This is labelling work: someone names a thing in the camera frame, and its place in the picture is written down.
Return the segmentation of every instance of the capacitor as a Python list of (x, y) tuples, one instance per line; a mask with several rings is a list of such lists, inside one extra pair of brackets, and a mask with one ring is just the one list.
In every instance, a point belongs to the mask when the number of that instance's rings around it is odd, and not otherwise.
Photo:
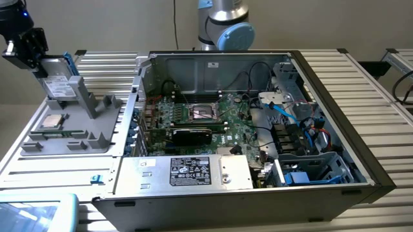
[(239, 103), (242, 102), (242, 99), (238, 98), (238, 97), (235, 97), (235, 98), (234, 98), (234, 102), (235, 102), (236, 104), (239, 104)]

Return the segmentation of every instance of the metal rail table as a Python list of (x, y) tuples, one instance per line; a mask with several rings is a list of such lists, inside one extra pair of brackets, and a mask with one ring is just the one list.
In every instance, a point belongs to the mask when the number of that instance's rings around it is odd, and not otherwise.
[[(300, 52), (395, 182), (397, 189), (375, 203), (355, 205), (331, 222), (196, 231), (413, 231), (411, 116), (405, 108), (394, 103), (389, 93), (349, 54), (336, 50), (300, 50)], [(96, 96), (111, 93), (125, 101), (136, 74), (135, 58), (139, 55), (136, 52), (87, 52), (77, 58), (80, 75)], [(29, 130), (32, 122), (33, 118), (25, 130)], [(0, 162), (0, 190), (8, 193), (71, 191), (79, 194), (81, 203), (77, 231), (115, 232), (112, 224), (88, 203), (89, 196), (105, 187), (91, 185), (89, 176), (93, 174), (108, 176), (111, 156), (67, 155), (58, 158), (25, 158), (16, 153), (21, 139), (20, 136)]]

